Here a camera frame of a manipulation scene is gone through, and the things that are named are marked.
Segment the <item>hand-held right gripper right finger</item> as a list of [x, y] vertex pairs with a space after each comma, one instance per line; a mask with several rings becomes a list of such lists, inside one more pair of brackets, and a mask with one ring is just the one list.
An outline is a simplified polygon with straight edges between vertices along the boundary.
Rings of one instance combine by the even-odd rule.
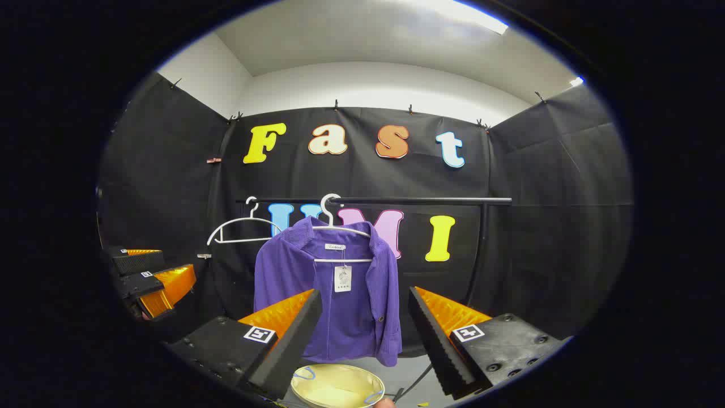
[[454, 400], [523, 376], [572, 340], [560, 340], [522, 318], [490, 317], [421, 287], [407, 304], [445, 395]]

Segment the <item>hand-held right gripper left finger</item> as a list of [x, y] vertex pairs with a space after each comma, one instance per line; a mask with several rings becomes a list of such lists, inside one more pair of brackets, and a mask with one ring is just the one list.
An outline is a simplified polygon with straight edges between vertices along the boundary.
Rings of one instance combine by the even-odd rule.
[[306, 290], [240, 320], [213, 318], [165, 348], [226, 388], [280, 400], [322, 312], [321, 292]]

